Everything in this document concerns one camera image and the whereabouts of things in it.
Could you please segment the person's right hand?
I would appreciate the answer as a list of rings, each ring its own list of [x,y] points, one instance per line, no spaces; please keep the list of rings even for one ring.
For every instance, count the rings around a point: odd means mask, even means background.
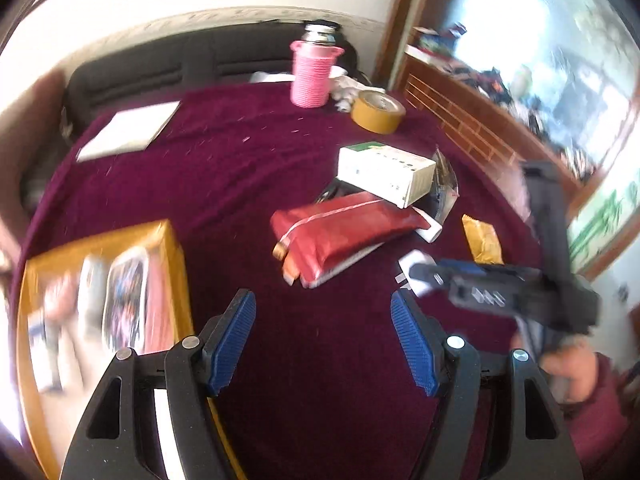
[[[553,396],[559,404],[587,401],[596,390],[599,364],[596,352],[586,336],[575,336],[538,358],[539,367],[553,379]]]

